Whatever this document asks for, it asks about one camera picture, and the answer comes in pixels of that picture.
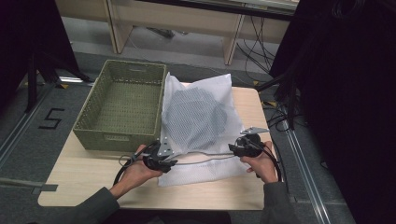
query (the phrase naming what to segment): hand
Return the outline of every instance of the hand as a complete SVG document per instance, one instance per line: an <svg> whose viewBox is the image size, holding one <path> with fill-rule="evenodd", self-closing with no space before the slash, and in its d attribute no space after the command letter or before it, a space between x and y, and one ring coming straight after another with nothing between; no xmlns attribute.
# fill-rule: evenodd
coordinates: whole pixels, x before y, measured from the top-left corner
<svg viewBox="0 0 396 224"><path fill-rule="evenodd" d="M142 150L144 147L145 145L140 145L137 151ZM158 177L163 174L162 171L149 169L145 163L141 161L141 158L139 159L140 161L134 162L125 170L119 183L110 189L110 192L116 199L127 193L129 190L139 187L151 178Z"/></svg>
<svg viewBox="0 0 396 224"><path fill-rule="evenodd" d="M270 154L272 148L272 142L268 141L264 143L264 150ZM275 166L267 154L262 152L258 157L242 157L241 162L248 163L251 167L247 169L248 173L256 172L262 178L265 184L277 182Z"/></svg>

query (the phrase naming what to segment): dark gray sleeve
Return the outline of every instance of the dark gray sleeve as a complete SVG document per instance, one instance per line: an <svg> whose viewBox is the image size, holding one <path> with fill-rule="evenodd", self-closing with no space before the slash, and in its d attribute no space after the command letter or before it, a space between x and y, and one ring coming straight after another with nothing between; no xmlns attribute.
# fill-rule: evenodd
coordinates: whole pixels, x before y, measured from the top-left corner
<svg viewBox="0 0 396 224"><path fill-rule="evenodd" d="M286 185L282 182L264 185L264 209L261 224L300 223L291 206Z"/></svg>
<svg viewBox="0 0 396 224"><path fill-rule="evenodd" d="M41 223L97 224L102 223L120 208L117 200L106 188L102 188L89 199L63 214Z"/></svg>

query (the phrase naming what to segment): gray carpet floor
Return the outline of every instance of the gray carpet floor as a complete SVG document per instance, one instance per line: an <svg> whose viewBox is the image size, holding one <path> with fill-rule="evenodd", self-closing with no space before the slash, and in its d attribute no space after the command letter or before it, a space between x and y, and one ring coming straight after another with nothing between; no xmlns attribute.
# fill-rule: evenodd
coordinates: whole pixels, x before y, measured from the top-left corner
<svg viewBox="0 0 396 224"><path fill-rule="evenodd" d="M120 59L120 57L86 53L76 53L76 58L81 71L91 77L98 76L105 60ZM168 64L168 70L180 81L185 82L218 76L220 73L231 73L234 86L251 87L252 85L252 80L246 76L244 71L225 71L218 68L211 70L176 64ZM59 74L61 76L70 76L64 71L60 71ZM46 182L90 89L90 87L83 85L70 85L66 89L53 88L38 108L35 117L7 158L6 163L1 167L0 178L29 181L29 183L33 184ZM276 87L262 91L260 97L264 101L274 101L273 94L275 90ZM6 140L7 135L23 115L26 102L27 90L26 86L22 85L9 106L0 112L0 143ZM64 109L64 111L55 111L51 115L53 118L61 119L62 121L54 130L39 129L39 126L54 125L54 121L45 120L52 108ZM274 113L277 113L271 106L266 106L265 108L268 108L264 110L267 120ZM296 118L295 122L295 132L328 210L330 220L332 223L354 223L353 217L350 215L344 199L332 178L332 174L320 165L320 151L309 132L309 125L304 123L303 116ZM271 129L271 132L285 167L290 197L298 218L302 223L318 223L299 167L290 149L287 135L275 127ZM42 218L54 216L67 209L63 207L39 206L36 202L38 195L34 193L34 187L12 186L0 183L0 198L1 224L39 221ZM232 211L230 215L235 224L258 223L260 211Z"/></svg>

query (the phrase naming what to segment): wicker basket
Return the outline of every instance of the wicker basket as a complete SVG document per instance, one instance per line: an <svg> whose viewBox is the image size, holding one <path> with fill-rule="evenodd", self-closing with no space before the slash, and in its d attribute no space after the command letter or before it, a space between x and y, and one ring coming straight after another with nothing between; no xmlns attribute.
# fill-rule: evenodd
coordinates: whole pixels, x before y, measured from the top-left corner
<svg viewBox="0 0 396 224"><path fill-rule="evenodd" d="M106 61L73 131L90 150L134 152L160 137L166 65Z"/></svg>

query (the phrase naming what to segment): black stand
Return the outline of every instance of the black stand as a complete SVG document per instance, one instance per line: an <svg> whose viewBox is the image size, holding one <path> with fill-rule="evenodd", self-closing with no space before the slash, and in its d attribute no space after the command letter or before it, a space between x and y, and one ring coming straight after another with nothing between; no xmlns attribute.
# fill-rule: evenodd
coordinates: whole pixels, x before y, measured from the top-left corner
<svg viewBox="0 0 396 224"><path fill-rule="evenodd" d="M297 8L301 9L302 13L304 7L310 6L309 1L301 1ZM332 2L325 5L323 14L313 16L313 19L317 19L317 23L303 23L297 20L291 20L288 31L285 33L285 37L279 47L278 54L274 61L274 65L270 71L270 75L274 77L271 81L268 81L255 89L257 91L263 91L277 83L279 87L276 90L275 98L277 101L287 101L287 120L289 128L294 130L293 119L295 117L295 106L296 106L296 93L297 93L297 79L301 79L304 76L305 69L309 67L310 62L315 55L315 50L318 49L322 40L329 33L332 27L332 20L330 18ZM303 33L300 36L296 36L295 33ZM290 46L290 42L301 42L300 47Z"/></svg>
<svg viewBox="0 0 396 224"><path fill-rule="evenodd" d="M28 73L29 98L26 112L36 102L37 70L48 83L58 81L56 68L64 69L83 81L91 81L78 69L55 1L10 1L8 11L4 23L7 32L4 37L12 47L5 53L14 60L8 68L9 74L4 73L3 76L6 79L15 79L13 83L17 83Z"/></svg>
<svg viewBox="0 0 396 224"><path fill-rule="evenodd" d="M44 78L46 82L53 83L58 81L58 75L54 67L62 68L69 73L73 74L75 77L80 78L83 81L91 82L92 80L79 72L78 70L70 67L66 63L61 60L49 55L48 53L32 53L29 58L29 66L28 66L28 104L26 106L25 112L29 112L36 103L37 100L37 79L36 79L36 71L38 70L41 76Z"/></svg>

